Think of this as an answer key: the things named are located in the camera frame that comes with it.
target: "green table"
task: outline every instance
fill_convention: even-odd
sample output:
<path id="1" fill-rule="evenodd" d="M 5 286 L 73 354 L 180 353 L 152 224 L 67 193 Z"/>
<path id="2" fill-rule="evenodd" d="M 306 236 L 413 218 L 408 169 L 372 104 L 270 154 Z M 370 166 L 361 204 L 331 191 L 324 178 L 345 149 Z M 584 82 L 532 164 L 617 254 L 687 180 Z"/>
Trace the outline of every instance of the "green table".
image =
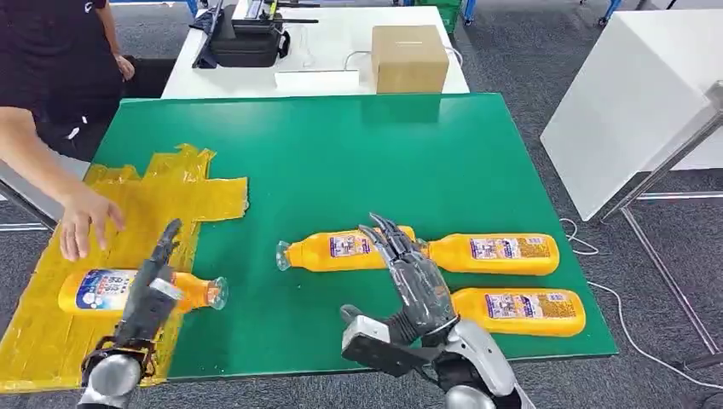
<path id="1" fill-rule="evenodd" d="M 239 220 L 205 223 L 194 274 L 228 278 L 228 305 L 187 314 L 169 379 L 361 369 L 342 359 L 339 307 L 386 316 L 400 302 L 386 270 L 311 273 L 275 265 L 275 246 L 369 222 L 372 210 L 423 239 L 449 233 L 551 234 L 547 277 L 447 274 L 467 286 L 539 286 L 580 295 L 585 330 L 569 338 L 497 335 L 510 359 L 615 354 L 545 189 L 497 94 L 368 95 L 124 104 L 95 156 L 143 172 L 187 142 L 218 152 L 211 178 L 249 176 Z"/>

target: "orange bottle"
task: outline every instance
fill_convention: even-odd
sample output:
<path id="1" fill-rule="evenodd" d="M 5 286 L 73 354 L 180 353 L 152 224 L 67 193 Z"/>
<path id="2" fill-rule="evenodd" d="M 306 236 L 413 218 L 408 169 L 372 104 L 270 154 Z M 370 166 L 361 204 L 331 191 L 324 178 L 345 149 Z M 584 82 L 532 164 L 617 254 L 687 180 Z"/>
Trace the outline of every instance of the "orange bottle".
<path id="1" fill-rule="evenodd" d="M 136 274 L 137 270 L 106 268 L 71 274 L 58 293 L 58 304 L 69 314 L 120 317 Z M 209 281 L 191 273 L 175 272 L 171 281 L 183 291 L 183 298 L 175 309 L 179 313 L 201 307 L 221 309 L 228 300 L 224 277 Z"/>
<path id="2" fill-rule="evenodd" d="M 415 240 L 411 227 L 399 228 Z M 281 241 L 276 246 L 276 265 L 281 271 L 301 267 L 316 272 L 386 267 L 372 241 L 360 230 L 312 234 L 292 245 Z"/>
<path id="3" fill-rule="evenodd" d="M 560 263 L 555 239 L 541 233 L 455 233 L 421 244 L 450 273 L 546 275 Z"/>
<path id="4" fill-rule="evenodd" d="M 465 288 L 452 304 L 462 318 L 500 334 L 572 337 L 585 328 L 585 308 L 569 290 Z"/>

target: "person's arm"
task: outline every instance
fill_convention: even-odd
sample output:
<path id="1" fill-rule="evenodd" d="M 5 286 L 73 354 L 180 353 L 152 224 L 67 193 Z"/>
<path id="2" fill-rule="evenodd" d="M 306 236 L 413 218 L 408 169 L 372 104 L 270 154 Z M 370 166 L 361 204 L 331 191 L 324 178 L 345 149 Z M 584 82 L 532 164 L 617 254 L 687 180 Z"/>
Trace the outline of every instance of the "person's arm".
<path id="1" fill-rule="evenodd" d="M 136 74 L 136 69 L 130 61 L 126 60 L 120 54 L 120 46 L 118 45 L 118 37 L 115 34 L 115 20 L 113 19 L 113 13 L 111 13 L 110 4 L 108 0 L 95 0 L 95 11 L 100 17 L 103 23 L 103 31 L 106 33 L 106 39 L 108 44 L 111 46 L 111 52 L 118 62 L 118 68 L 123 73 L 123 78 L 129 81 Z"/>
<path id="2" fill-rule="evenodd" d="M 32 5 L 0 7 L 0 160 L 63 205 L 61 251 L 75 260 L 88 254 L 91 223 L 105 247 L 106 219 L 122 229 L 123 217 L 116 204 L 64 170 L 38 138 L 31 110 L 42 107 L 54 69 L 54 56 L 38 53 L 49 44 L 39 15 Z"/>
<path id="3" fill-rule="evenodd" d="M 103 22 L 103 29 L 106 32 L 108 43 L 111 44 L 113 55 L 120 55 L 120 47 L 118 46 L 118 38 L 115 35 L 115 20 L 111 13 L 110 5 L 107 0 L 95 0 L 95 11 Z"/>
<path id="4" fill-rule="evenodd" d="M 63 169 L 36 135 L 32 115 L 25 109 L 0 107 L 0 160 L 65 209 L 61 221 L 61 253 L 71 261 L 88 255 L 90 224 L 105 250 L 108 217 L 124 227 L 120 208 Z"/>

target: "floor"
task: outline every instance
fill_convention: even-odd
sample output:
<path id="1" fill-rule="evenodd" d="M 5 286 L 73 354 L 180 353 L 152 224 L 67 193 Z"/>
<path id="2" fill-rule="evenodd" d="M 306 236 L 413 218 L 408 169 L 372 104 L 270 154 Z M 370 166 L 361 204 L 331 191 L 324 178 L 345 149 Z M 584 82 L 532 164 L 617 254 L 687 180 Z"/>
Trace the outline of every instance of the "floor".
<path id="1" fill-rule="evenodd" d="M 628 0 L 622 9 L 636 3 Z M 582 6 L 577 0 L 479 0 L 475 23 L 459 25 L 454 34 L 465 57 L 463 70 L 470 88 L 504 95 L 561 217 L 576 219 L 576 213 L 539 136 L 600 34 L 596 21 L 606 6 L 603 0 L 588 0 Z M 113 11 L 125 52 L 168 57 L 179 50 L 188 23 L 185 5 L 121 6 Z M 723 174 L 680 173 L 660 188 L 723 190 Z M 634 213 L 713 337 L 723 343 L 719 262 L 723 229 L 718 206 L 637 204 Z M 21 217 L 0 203 L 0 222 Z M 586 276 L 620 293 L 628 326 L 640 347 L 669 362 L 704 352 L 621 217 L 608 225 L 586 224 L 580 235 L 601 250 L 598 256 L 580 257 Z M 5 261 L 0 265 L 0 331 L 8 324 L 48 237 L 47 233 L 0 234 L 0 259 Z M 607 359 L 514 363 L 519 382 L 537 407 L 701 407 L 713 391 L 637 354 L 622 335 L 615 298 L 594 291 L 620 354 Z M 692 375 L 720 383 L 723 368 Z M 73 407 L 77 398 L 77 391 L 2 395 L 0 408 Z M 440 408 L 442 395 L 415 375 L 395 379 L 370 373 L 161 385 L 140 391 L 134 404 L 137 408 Z M 723 396 L 715 396 L 704 407 L 723 407 Z"/>

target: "robotic hand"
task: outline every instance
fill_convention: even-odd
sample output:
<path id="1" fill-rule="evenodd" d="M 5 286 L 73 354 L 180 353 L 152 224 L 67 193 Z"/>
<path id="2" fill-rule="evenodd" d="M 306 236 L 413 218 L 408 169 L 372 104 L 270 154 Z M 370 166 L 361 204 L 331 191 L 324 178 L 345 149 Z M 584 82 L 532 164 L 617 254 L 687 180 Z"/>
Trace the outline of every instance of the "robotic hand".
<path id="1" fill-rule="evenodd" d="M 136 386 L 155 373 L 153 340 L 182 298 L 182 292 L 171 284 L 168 266 L 180 228 L 178 219 L 168 224 L 130 286 L 115 333 L 103 337 L 85 357 L 81 365 L 85 391 L 77 408 L 125 409 Z"/>
<path id="2" fill-rule="evenodd" d="M 394 222 L 370 216 L 379 231 L 359 228 L 385 260 L 402 310 L 375 320 L 344 305 L 342 356 L 396 377 L 415 370 L 446 393 L 448 409 L 534 409 L 495 340 L 455 313 L 437 265 Z M 418 338 L 421 348 L 411 347 Z"/>

